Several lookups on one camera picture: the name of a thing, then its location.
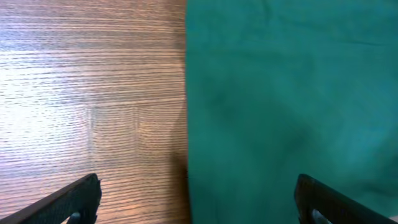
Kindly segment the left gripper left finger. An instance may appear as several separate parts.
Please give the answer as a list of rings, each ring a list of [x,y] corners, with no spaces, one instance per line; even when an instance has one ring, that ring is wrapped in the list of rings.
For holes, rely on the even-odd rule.
[[[102,192],[96,174],[88,174],[9,215],[1,224],[94,224]]]

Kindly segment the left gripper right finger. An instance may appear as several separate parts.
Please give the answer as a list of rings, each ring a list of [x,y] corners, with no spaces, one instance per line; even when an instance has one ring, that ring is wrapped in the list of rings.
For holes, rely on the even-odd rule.
[[[298,176],[294,199],[304,224],[397,224],[307,174]]]

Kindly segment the dark green shorts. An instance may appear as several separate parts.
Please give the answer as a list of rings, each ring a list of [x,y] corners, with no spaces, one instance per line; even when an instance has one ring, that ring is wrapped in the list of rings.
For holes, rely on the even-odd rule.
[[[397,215],[397,1],[189,0],[193,223],[297,223],[308,174]]]

